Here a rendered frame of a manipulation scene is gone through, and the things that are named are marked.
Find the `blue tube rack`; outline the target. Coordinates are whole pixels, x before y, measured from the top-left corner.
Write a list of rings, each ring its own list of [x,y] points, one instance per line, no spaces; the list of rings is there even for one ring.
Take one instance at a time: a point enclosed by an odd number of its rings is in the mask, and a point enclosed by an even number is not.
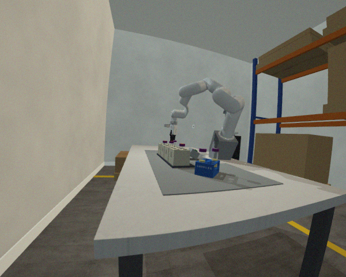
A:
[[[215,162],[215,163],[213,163]],[[217,164],[217,167],[214,165]],[[195,162],[195,175],[200,175],[203,177],[214,178],[219,172],[220,160],[212,161],[211,159],[205,159],[205,163],[196,161]]]

